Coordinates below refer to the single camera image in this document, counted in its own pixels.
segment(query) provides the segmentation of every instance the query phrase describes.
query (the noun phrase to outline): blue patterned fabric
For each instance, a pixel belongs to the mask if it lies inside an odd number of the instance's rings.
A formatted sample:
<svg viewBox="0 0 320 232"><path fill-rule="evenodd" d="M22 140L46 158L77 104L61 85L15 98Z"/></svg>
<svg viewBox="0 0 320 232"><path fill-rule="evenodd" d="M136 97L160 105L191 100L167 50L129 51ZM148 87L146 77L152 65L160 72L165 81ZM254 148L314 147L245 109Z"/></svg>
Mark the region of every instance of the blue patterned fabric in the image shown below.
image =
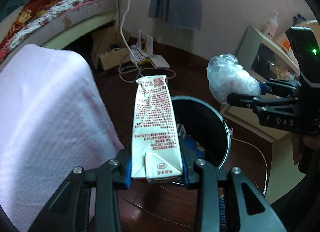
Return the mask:
<svg viewBox="0 0 320 232"><path fill-rule="evenodd" d="M224 202L224 196L219 199L219 207L220 207L220 232L227 231L227 221L226 221L226 205Z"/></svg>
<svg viewBox="0 0 320 232"><path fill-rule="evenodd" d="M186 137L183 140L188 149L194 150L196 152L197 157L203 159L204 153L196 148L197 142L191 136L186 135Z"/></svg>

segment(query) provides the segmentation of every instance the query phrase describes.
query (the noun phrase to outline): white carton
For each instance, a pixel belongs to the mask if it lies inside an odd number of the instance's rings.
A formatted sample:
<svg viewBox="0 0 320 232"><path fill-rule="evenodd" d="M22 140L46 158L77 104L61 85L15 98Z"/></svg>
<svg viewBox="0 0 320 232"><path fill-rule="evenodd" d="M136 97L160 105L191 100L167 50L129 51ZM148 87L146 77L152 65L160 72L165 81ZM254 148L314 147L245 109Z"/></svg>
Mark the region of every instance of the white carton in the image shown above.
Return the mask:
<svg viewBox="0 0 320 232"><path fill-rule="evenodd" d="M182 160L166 76L137 80L132 131L134 179L148 182L175 180L182 175Z"/></svg>

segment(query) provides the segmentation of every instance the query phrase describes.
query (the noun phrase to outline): power cord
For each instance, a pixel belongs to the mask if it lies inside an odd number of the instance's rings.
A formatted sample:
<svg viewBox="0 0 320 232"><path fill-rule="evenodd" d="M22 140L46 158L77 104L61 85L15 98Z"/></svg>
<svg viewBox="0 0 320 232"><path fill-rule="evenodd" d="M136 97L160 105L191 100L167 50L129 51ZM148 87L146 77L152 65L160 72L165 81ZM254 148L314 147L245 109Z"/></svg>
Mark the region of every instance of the power cord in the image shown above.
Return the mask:
<svg viewBox="0 0 320 232"><path fill-rule="evenodd" d="M113 15L112 15L111 21L114 20L114 18L116 17L117 11L118 11L119 23L120 23L120 20L121 20L121 19L120 19L120 3L121 3L121 1L122 1L122 0L120 0L120 1L118 0L118 7L115 8L115 11L114 11L114 13L113 13ZM99 44L98 44L98 48L96 48L95 45L93 45L95 50L99 49L99 47L100 47L100 45L101 45L101 43L102 43L102 40L103 40L103 38L105 37L106 33L107 33L107 31L105 31L104 34L102 35L101 40L100 40L100 42L99 42Z"/></svg>
<svg viewBox="0 0 320 232"><path fill-rule="evenodd" d="M119 0L118 0L118 12L120 13L120 7L119 7L119 5L120 5L120 4L119 4ZM139 76L144 77L144 75L141 74L141 71L146 70L146 69L151 69L151 70L155 70L155 69L154 69L154 68L141 68L141 67L138 65L137 61L135 60L135 56L137 56L139 59L140 59L140 57L132 52L132 50L130 49L129 45L127 44L127 41L126 41L125 38L124 38L124 35L123 35L123 25L124 25L125 17L127 16L129 10L130 10L130 0L128 0L127 9L126 9L126 11L124 12L123 17L122 17L122 21L121 21L121 24L120 24L120 35L121 35L121 38L122 38L122 40L123 40L126 48L127 48L128 51L129 51L129 54L130 54L130 55L132 56L132 58L133 58L134 66L123 67L124 55L123 55L123 52L122 52L122 50L121 50L120 48L113 48L113 49L110 50L108 53L115 52L115 51L117 51L117 50L119 50L119 51L121 52L121 60L120 60L120 65L119 65L119 67L118 67L119 77L120 77L121 80L123 80L124 82L134 83L134 82L139 78ZM94 47L95 51L97 52L97 55L98 55L99 58L101 59L101 56L99 55L96 47L95 47L94 45L93 45L93 47ZM166 71L173 72L173 75L170 76L170 77L168 77L168 79L174 78L174 77L176 76L176 73L175 73L172 69L167 69L167 68L165 68L165 70L166 70ZM138 71L138 72L137 72L137 76L135 77L134 80L125 80L125 79L121 76L121 75L128 74L128 73L132 73L132 72L135 72L135 71Z"/></svg>
<svg viewBox="0 0 320 232"><path fill-rule="evenodd" d="M258 147L254 146L253 144L251 144L251 143L249 143L249 142L245 142L245 141L242 141L242 140L233 138L233 137L232 137L232 139L235 140L235 141L237 141L237 142L243 142L243 143L245 143L245 144L248 144L248 145L256 148L256 149L260 152L261 156L263 157L264 163L266 164L266 179L265 179L265 182L264 182L264 189L263 189L263 195L265 195L265 194L267 193L268 165L267 165L267 161L266 161L263 153L261 152L261 150L260 150Z"/></svg>

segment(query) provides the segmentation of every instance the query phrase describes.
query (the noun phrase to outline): plastic bag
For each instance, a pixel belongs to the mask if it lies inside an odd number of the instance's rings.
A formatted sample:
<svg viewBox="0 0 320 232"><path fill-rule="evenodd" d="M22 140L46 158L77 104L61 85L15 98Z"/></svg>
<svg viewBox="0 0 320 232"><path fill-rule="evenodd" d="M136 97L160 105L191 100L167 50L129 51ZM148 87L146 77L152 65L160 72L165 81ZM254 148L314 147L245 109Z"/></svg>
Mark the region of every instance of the plastic bag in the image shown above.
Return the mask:
<svg viewBox="0 0 320 232"><path fill-rule="evenodd" d="M238 64L233 55L214 56L208 63L209 89L221 104L231 93L260 95L259 82Z"/></svg>

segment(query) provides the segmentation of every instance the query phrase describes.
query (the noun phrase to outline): dark wood floor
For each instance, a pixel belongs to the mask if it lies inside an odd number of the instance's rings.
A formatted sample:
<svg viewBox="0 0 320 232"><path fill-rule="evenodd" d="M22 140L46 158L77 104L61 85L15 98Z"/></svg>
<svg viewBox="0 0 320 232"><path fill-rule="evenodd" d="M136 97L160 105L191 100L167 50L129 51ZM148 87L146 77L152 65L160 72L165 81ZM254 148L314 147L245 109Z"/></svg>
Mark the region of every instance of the dark wood floor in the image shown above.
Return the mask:
<svg viewBox="0 0 320 232"><path fill-rule="evenodd" d="M79 50L79 44L68 49L77 51L86 57L90 63L88 53ZM168 86L171 96L194 96L219 109L220 105L209 91L208 80L201 65L193 68L188 63L190 61L190 55L188 54L189 57L186 58L184 64L183 61L186 56L184 51L166 49L160 45L155 45L155 49L157 49L157 54L162 54L165 57L177 74L175 78L169 80ZM123 82L118 76L117 69L108 70L102 75L93 70L93 74L119 140L124 146L128 147L131 145L137 85ZM135 73L127 75L128 80L134 79L134 77ZM270 169L271 144L231 121L228 121L228 125L234 128L235 138L254 144L264 153L268 169ZM265 163L256 149L233 140L230 156L224 168L230 169L233 166L240 167L247 177L254 184L257 184L259 190L263 191ZM149 185L134 180L129 190L118 192L118 197L123 231L192 231L196 191L188 191L169 184Z"/></svg>

